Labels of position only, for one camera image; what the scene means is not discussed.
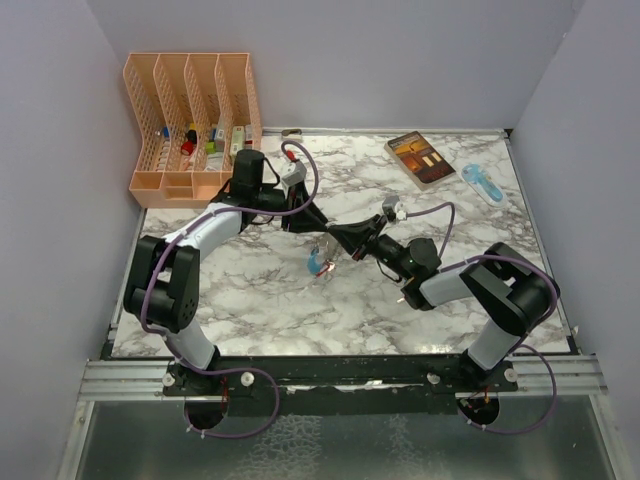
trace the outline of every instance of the wire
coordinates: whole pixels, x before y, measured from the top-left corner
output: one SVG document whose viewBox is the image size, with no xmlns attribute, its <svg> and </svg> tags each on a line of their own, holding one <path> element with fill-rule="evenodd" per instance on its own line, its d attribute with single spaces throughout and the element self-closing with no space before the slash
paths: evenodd
<svg viewBox="0 0 640 480">
<path fill-rule="evenodd" d="M 203 215 L 200 218 L 196 219 L 191 225 L 187 226 L 184 229 L 183 232 L 181 232 L 180 234 L 176 235 L 176 237 L 167 245 L 167 247 L 162 252 L 162 255 L 160 255 L 160 258 L 158 259 L 158 262 L 156 263 L 156 266 L 153 269 L 153 272 L 151 274 L 151 278 L 149 280 L 149 284 L 147 285 L 147 290 L 146 290 L 146 292 L 144 294 L 144 298 L 142 300 L 142 308 L 140 309 L 140 325 L 142 326 L 142 329 L 145 332 L 147 332 L 147 333 L 156 333 L 156 334 L 159 334 L 159 335 L 161 335 L 163 337 L 166 334 L 166 332 L 163 331 L 163 330 L 149 327 L 149 325 L 147 323 L 147 314 L 149 312 L 149 302 L 151 300 L 151 292 L 153 292 L 153 289 L 155 288 L 156 282 L 158 281 L 158 275 L 160 275 L 160 272 L 162 272 L 162 269 L 164 268 L 164 264 L 166 263 L 167 258 L 169 257 L 169 255 L 171 254 L 171 251 L 175 248 L 175 246 L 186 235 L 188 235 L 189 233 L 193 232 L 196 228 L 198 228 L 204 222 L 208 221 L 212 217 L 214 217 L 216 215 L 219 215 L 221 213 L 226 213 L 226 212 L 245 212 L 245 213 L 255 213 L 257 215 L 268 215 L 268 216 L 273 216 L 273 217 L 285 217 L 285 216 L 288 216 L 288 215 L 295 215 L 296 213 L 301 212 L 302 210 L 307 208 L 309 205 L 311 205 L 311 203 L 313 202 L 313 199 L 315 198 L 316 194 L 318 193 L 318 186 L 320 184 L 320 175 L 318 173 L 318 167 L 316 165 L 316 162 L 313 160 L 313 157 L 309 153 L 309 151 L 306 148 L 304 148 L 300 143 L 298 143 L 296 141 L 293 141 L 293 140 L 285 140 L 284 142 L 282 142 L 282 145 L 280 147 L 282 152 L 285 155 L 287 155 L 287 157 L 289 156 L 287 154 L 287 150 L 285 148 L 287 145 L 293 145 L 294 147 L 298 148 L 302 153 L 304 153 L 304 155 L 309 160 L 309 163 L 311 164 L 311 168 L 313 170 L 313 190 L 312 190 L 311 194 L 309 195 L 309 198 L 302 205 L 300 205 L 299 207 L 294 208 L 293 210 L 285 211 L 285 212 L 269 212 L 267 210 L 257 210 L 257 209 L 245 208 L 245 207 L 225 207 L 225 208 L 218 209 L 215 212 L 209 212 L 208 214 Z M 201 434 L 204 434 L 204 435 L 210 436 L 210 437 L 216 437 L 216 438 L 247 438 L 247 437 L 250 437 L 250 436 L 253 436 L 253 435 L 256 435 L 256 434 L 262 432 L 263 430 L 268 428 L 275 421 L 275 418 L 278 415 L 278 410 L 280 409 L 280 392 L 278 390 L 278 384 L 276 383 L 274 378 L 271 375 L 269 375 L 267 372 L 265 372 L 263 370 L 260 370 L 258 368 L 231 368 L 231 369 L 227 369 L 227 370 L 212 370 L 212 371 L 203 370 L 203 369 L 198 368 L 195 365 L 191 364 L 190 362 L 188 362 L 184 358 L 182 358 L 181 355 L 178 354 L 177 351 L 175 350 L 175 348 L 171 345 L 171 342 L 169 341 L 169 339 L 166 339 L 165 343 L 166 343 L 167 348 L 169 349 L 169 351 L 174 355 L 174 357 L 179 359 L 179 361 L 180 361 L 180 363 L 182 365 L 184 365 L 186 368 L 189 368 L 190 370 L 193 370 L 196 373 L 199 373 L 200 375 L 217 376 L 217 375 L 227 375 L 227 374 L 231 374 L 231 373 L 254 372 L 254 373 L 257 373 L 258 375 L 262 375 L 267 380 L 269 380 L 269 382 L 273 385 L 273 387 L 275 389 L 276 402 L 275 402 L 275 407 L 273 409 L 273 413 L 271 414 L 271 416 L 269 417 L 267 422 L 264 425 L 262 425 L 261 427 L 258 427 L 258 428 L 254 429 L 254 430 L 251 430 L 250 432 L 241 433 L 241 434 L 222 434 L 222 433 L 215 433 L 215 432 L 210 432 L 210 431 L 200 431 Z"/>
<path fill-rule="evenodd" d="M 378 264 L 378 268 L 380 269 L 380 273 L 382 275 L 384 275 L 385 277 L 387 277 L 389 280 L 391 280 L 394 283 L 400 283 L 402 281 L 402 277 L 401 276 L 398 275 L 398 278 L 393 278 L 391 275 L 389 275 L 384 270 L 382 270 L 382 265 L 380 265 L 380 260 L 376 259 L 376 263 Z"/>
<path fill-rule="evenodd" d="M 444 254 L 444 249 L 447 247 L 447 243 L 449 243 L 449 239 L 451 238 L 451 231 L 453 230 L 453 222 L 456 219 L 456 206 L 453 202 L 444 202 L 440 205 L 429 208 L 427 210 L 421 210 L 419 212 L 407 213 L 407 218 L 419 217 L 421 215 L 429 215 L 430 213 L 437 212 L 438 210 L 442 210 L 444 207 L 451 208 L 451 218 L 449 219 L 449 226 L 447 227 L 447 233 L 444 235 L 444 240 L 442 241 L 442 246 L 440 247 L 440 252 L 438 252 L 438 256 L 442 258 Z"/>
<path fill-rule="evenodd" d="M 271 222 L 273 222 L 273 219 L 276 218 L 273 215 L 271 215 L 269 217 L 269 220 L 265 221 L 265 222 L 251 222 L 251 225 L 269 225 Z"/>
<path fill-rule="evenodd" d="M 271 165 L 271 162 L 267 157 L 264 157 L 264 161 L 267 162 L 267 165 L 269 165 L 269 168 L 271 169 L 273 174 L 276 176 L 276 183 L 274 183 L 273 186 L 277 187 L 278 185 L 280 185 L 280 175 L 278 175 L 278 172 L 276 172 L 275 168 L 273 168 L 273 165 Z"/>
<path fill-rule="evenodd" d="M 511 258 L 511 257 L 501 257 L 499 255 L 488 255 L 488 254 L 476 255 L 476 256 L 468 258 L 466 260 L 462 260 L 461 262 L 454 263 L 452 265 L 448 265 L 446 267 L 443 267 L 443 268 L 440 269 L 440 273 L 448 272 L 450 270 L 454 270 L 456 268 L 462 267 L 463 265 L 468 265 L 468 264 L 471 264 L 471 263 L 475 263 L 475 262 L 478 262 L 480 260 L 493 260 L 493 261 L 496 261 L 496 262 L 512 263 L 514 265 L 518 265 L 520 267 L 524 267 L 524 268 L 527 268 L 527 269 L 531 270 L 533 273 L 538 275 L 544 281 L 547 289 L 549 290 L 549 295 L 551 296 L 551 302 L 549 302 L 549 306 L 547 307 L 547 311 L 544 313 L 544 315 L 542 315 L 542 317 L 540 317 L 540 320 L 538 320 L 536 325 L 544 322 L 555 311 L 556 307 L 558 306 L 558 292 L 556 291 L 556 287 L 553 285 L 553 282 L 551 281 L 551 278 L 549 277 L 549 275 L 547 275 L 545 272 L 540 270 L 538 267 L 536 267 L 532 263 L 527 262 L 525 260 L 520 260 L 520 259 L 517 259 L 517 258 Z M 515 350 L 518 346 L 519 346 L 519 344 L 517 344 L 514 348 L 512 348 L 511 351 Z"/>
<path fill-rule="evenodd" d="M 234 374 L 234 373 L 245 373 L 245 372 L 252 372 L 252 373 L 257 373 L 258 375 L 262 375 L 263 377 L 265 377 L 269 383 L 271 383 L 271 385 L 273 386 L 274 390 L 275 390 L 275 405 L 273 407 L 273 411 L 271 412 L 271 415 L 269 416 L 269 418 L 267 419 L 267 421 L 265 423 L 263 423 L 262 425 L 260 425 L 257 428 L 254 428 L 253 430 L 250 430 L 248 432 L 243 432 L 243 433 L 216 433 L 213 432 L 211 430 L 200 430 L 195 428 L 193 425 L 191 425 L 191 422 L 189 420 L 189 415 L 188 415 L 188 411 L 186 411 L 185 408 L 185 419 L 187 420 L 187 423 L 189 423 L 189 426 L 191 427 L 192 430 L 203 434 L 206 437 L 213 437 L 213 438 L 226 438 L 226 439 L 241 439 L 241 438 L 249 438 L 249 437 L 253 437 L 254 435 L 257 435 L 260 432 L 263 432 L 264 430 L 266 430 L 267 428 L 269 428 L 271 426 L 271 424 L 273 422 L 275 422 L 276 417 L 278 416 L 278 411 L 280 410 L 280 391 L 278 389 L 278 384 L 276 383 L 275 379 L 269 375 L 267 372 L 265 372 L 264 370 L 260 370 L 259 368 L 253 368 L 253 367 L 245 367 L 245 368 L 227 368 L 225 370 L 213 370 L 213 371 L 209 371 L 209 370 L 202 370 L 200 368 L 195 367 L 194 365 L 191 365 L 189 362 L 186 362 L 191 370 L 193 370 L 194 372 L 200 374 L 200 375 L 206 375 L 209 377 L 213 377 L 213 376 L 219 376 L 219 375 L 230 375 L 230 374 Z"/>
<path fill-rule="evenodd" d="M 547 420 L 549 420 L 549 418 L 551 418 L 551 416 L 554 414 L 554 412 L 556 411 L 556 407 L 558 405 L 558 384 L 556 382 L 556 376 L 553 373 L 553 369 L 551 368 L 551 364 L 549 363 L 549 361 L 544 358 L 544 355 L 542 355 L 539 351 L 537 351 L 535 348 L 530 347 L 529 345 L 519 345 L 518 348 L 526 348 L 527 350 L 530 350 L 531 352 L 533 352 L 535 355 L 538 356 L 538 358 L 540 358 L 540 360 L 542 360 L 542 363 L 544 363 L 544 366 L 547 367 L 547 371 L 549 372 L 549 378 L 551 378 L 551 405 L 549 406 L 549 409 L 547 410 L 547 412 L 542 416 L 542 418 L 540 420 L 538 420 L 536 423 L 534 423 L 533 425 L 529 425 L 528 427 L 525 428 L 520 428 L 517 430 L 502 430 L 500 428 L 492 428 L 492 427 L 488 427 L 486 425 L 480 425 L 479 423 L 476 423 L 474 421 L 472 421 L 471 419 L 467 418 L 466 415 L 458 409 L 458 413 L 460 415 L 462 415 L 467 423 L 469 425 L 471 425 L 472 427 L 475 427 L 479 430 L 485 431 L 485 432 L 489 432 L 489 433 L 495 433 L 498 435 L 522 435 L 524 433 L 530 433 L 533 432 L 534 430 L 540 428 L 542 425 L 544 425 Z"/>
</svg>

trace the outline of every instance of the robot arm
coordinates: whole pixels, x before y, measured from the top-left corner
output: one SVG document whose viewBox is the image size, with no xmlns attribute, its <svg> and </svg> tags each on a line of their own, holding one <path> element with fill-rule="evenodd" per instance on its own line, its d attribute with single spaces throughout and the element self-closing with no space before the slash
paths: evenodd
<svg viewBox="0 0 640 480">
<path fill-rule="evenodd" d="M 204 336 L 198 322 L 193 321 L 199 298 L 200 262 L 252 222 L 257 210 L 247 210 L 288 212 L 309 199 L 304 186 L 306 170 L 299 162 L 292 161 L 283 175 L 283 191 L 262 182 L 265 161 L 260 152 L 240 151 L 228 191 L 223 188 L 199 217 L 179 231 L 164 239 L 141 238 L 134 253 L 125 290 L 125 310 L 136 315 L 143 328 L 148 327 L 147 331 L 165 336 L 177 358 L 204 370 L 215 369 L 219 351 Z M 460 369 L 473 380 L 486 378 L 544 318 L 552 303 L 548 285 L 526 266 L 508 263 L 516 259 L 528 264 L 504 244 L 496 244 L 485 252 L 491 259 L 439 271 L 441 261 L 432 239 L 417 238 L 402 246 L 388 235 L 381 235 L 387 223 L 396 220 L 393 205 L 394 202 L 385 202 L 382 215 L 364 222 L 327 225 L 327 218 L 310 203 L 294 215 L 283 216 L 281 227 L 292 233 L 329 232 L 354 260 L 363 260 L 367 255 L 375 257 L 405 280 L 401 290 L 414 309 L 431 310 L 452 300 L 475 296 L 490 320 L 463 354 Z M 229 211 L 230 206 L 245 208 Z M 170 279 L 157 280 L 148 293 L 152 272 L 169 247 L 172 248 L 164 268 L 171 270 Z M 148 310 L 142 321 L 145 297 Z"/>
</svg>

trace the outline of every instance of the blue plastic object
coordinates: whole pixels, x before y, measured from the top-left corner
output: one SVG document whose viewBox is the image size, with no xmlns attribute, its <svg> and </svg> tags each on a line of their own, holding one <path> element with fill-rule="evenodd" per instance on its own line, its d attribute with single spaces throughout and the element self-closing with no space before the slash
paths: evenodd
<svg viewBox="0 0 640 480">
<path fill-rule="evenodd" d="M 311 250 L 309 254 L 309 260 L 307 260 L 307 268 L 312 275 L 320 273 L 325 266 L 324 260 L 320 257 L 320 248 L 317 246 L 313 247 L 313 250 Z"/>
<path fill-rule="evenodd" d="M 482 187 L 487 196 L 496 203 L 501 202 L 504 198 L 502 190 L 491 181 L 489 174 L 476 163 L 471 163 L 462 169 L 462 178 L 469 184 Z"/>
</svg>

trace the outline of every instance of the bolt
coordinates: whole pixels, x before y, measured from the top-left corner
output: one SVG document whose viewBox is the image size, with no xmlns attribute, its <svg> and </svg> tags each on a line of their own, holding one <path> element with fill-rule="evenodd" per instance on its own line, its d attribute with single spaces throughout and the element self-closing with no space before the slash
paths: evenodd
<svg viewBox="0 0 640 480">
<path fill-rule="evenodd" d="M 173 375 L 171 375 L 169 372 L 165 373 L 162 377 L 162 385 L 164 385 L 165 387 L 172 387 L 175 383 L 176 379 L 173 378 Z"/>
<path fill-rule="evenodd" d="M 251 372 L 244 372 L 240 377 L 240 383 L 242 383 L 242 385 L 244 385 L 245 387 L 250 387 L 251 385 L 253 385 L 254 380 L 255 380 L 255 377 Z"/>
<path fill-rule="evenodd" d="M 440 377 L 435 373 L 427 373 L 427 380 L 431 385 L 437 385 L 440 383 Z"/>
<path fill-rule="evenodd" d="M 518 372 L 516 372 L 513 368 L 507 368 L 504 371 L 504 378 L 507 379 L 507 382 L 514 383 L 518 380 Z"/>
</svg>

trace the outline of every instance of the orange desk organizer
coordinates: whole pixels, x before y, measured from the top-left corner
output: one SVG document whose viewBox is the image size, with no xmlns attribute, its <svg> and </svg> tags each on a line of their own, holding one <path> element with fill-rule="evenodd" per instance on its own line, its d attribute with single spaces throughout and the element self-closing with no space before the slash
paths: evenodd
<svg viewBox="0 0 640 480">
<path fill-rule="evenodd" d="M 248 53 L 132 53 L 124 82 L 142 134 L 129 191 L 146 208 L 202 208 L 231 176 L 232 127 L 251 125 L 260 149 L 262 123 Z M 213 125 L 224 124 L 222 170 L 205 171 Z M 198 143 L 184 170 L 186 125 Z M 164 127 L 169 138 L 162 134 Z"/>
</svg>

